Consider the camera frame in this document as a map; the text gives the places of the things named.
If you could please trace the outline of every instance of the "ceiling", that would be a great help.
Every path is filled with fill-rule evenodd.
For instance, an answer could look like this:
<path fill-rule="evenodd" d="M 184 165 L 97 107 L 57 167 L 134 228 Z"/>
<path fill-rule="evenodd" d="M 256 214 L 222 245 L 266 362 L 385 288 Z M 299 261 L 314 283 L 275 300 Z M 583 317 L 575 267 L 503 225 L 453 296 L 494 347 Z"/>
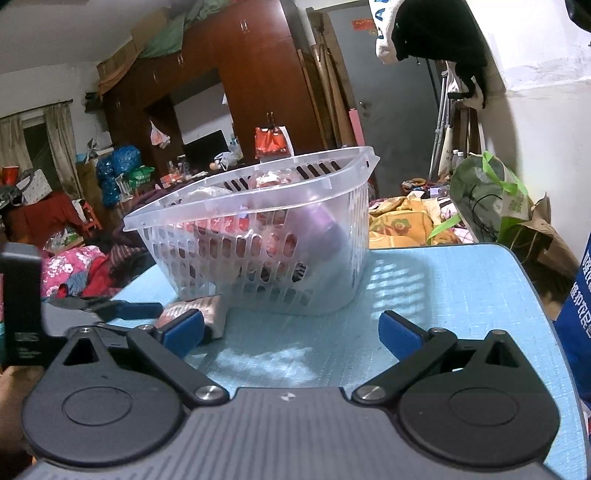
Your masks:
<path fill-rule="evenodd" d="M 195 0 L 12 0 L 0 10 L 0 73 L 84 61 L 100 62 L 159 7 L 172 14 Z"/>

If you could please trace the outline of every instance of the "green cloth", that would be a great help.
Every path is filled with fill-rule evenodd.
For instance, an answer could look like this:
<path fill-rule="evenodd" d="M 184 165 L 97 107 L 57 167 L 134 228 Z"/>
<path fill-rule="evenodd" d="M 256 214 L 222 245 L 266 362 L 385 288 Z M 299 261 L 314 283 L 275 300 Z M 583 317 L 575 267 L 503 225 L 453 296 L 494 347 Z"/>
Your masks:
<path fill-rule="evenodd" d="M 188 23 L 203 21 L 230 5 L 230 0 L 197 0 L 187 14 Z"/>
<path fill-rule="evenodd" d="M 164 57 L 181 51 L 183 48 L 184 25 L 187 19 L 186 14 L 181 14 L 164 27 L 152 40 L 146 43 L 141 59 L 153 59 Z"/>
<path fill-rule="evenodd" d="M 185 30 L 192 23 L 203 21 L 207 17 L 223 10 L 230 5 L 230 2 L 231 0 L 197 0 L 188 14 L 177 16 L 152 40 L 146 43 L 139 57 L 141 59 L 153 59 L 181 51 Z"/>

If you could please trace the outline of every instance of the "yellow floral blanket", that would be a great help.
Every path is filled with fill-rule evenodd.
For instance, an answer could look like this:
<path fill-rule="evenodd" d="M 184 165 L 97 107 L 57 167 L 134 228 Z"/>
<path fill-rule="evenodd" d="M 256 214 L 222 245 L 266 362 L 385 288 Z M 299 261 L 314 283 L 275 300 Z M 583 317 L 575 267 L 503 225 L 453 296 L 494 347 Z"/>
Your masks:
<path fill-rule="evenodd" d="M 421 200 L 414 193 L 408 197 L 384 200 L 369 209 L 369 247 L 399 248 L 427 245 L 433 228 L 441 224 L 437 199 Z M 461 243 L 450 230 L 431 238 L 430 245 Z"/>

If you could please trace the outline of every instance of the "red cup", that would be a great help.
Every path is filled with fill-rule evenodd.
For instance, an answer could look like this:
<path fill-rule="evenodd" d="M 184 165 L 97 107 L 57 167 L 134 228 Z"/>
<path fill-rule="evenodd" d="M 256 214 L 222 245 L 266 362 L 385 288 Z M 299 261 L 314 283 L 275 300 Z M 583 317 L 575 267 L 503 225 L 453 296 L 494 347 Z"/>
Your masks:
<path fill-rule="evenodd" d="M 16 165 L 10 165 L 2 169 L 2 181 L 4 185 L 10 185 L 14 187 L 18 182 L 18 171 L 19 168 Z"/>

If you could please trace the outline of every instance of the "black cable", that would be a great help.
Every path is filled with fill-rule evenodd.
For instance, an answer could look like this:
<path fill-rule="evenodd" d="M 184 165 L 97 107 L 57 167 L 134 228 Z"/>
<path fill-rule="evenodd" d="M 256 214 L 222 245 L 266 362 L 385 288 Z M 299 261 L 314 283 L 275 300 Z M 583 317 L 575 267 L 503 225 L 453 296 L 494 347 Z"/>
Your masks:
<path fill-rule="evenodd" d="M 480 199 L 478 199 L 474 205 L 472 205 L 472 201 L 474 200 L 473 194 L 474 194 L 474 190 L 476 190 L 476 187 L 478 187 L 478 185 L 474 185 L 474 187 L 472 187 L 472 190 L 470 191 L 470 196 L 469 196 L 469 200 L 470 200 L 470 208 L 472 210 L 472 219 L 474 220 L 474 224 L 480 229 L 480 236 L 481 238 L 484 238 L 484 232 L 486 232 L 492 239 L 494 242 L 496 242 L 497 240 L 497 236 L 496 233 L 492 230 L 490 230 L 481 220 L 480 218 L 475 214 L 475 209 L 478 206 L 478 204 L 488 198 L 488 197 L 496 197 L 499 200 L 502 200 L 501 197 L 499 197 L 497 194 L 495 193 L 489 193 L 487 195 L 484 195 L 483 197 L 481 197 Z"/>

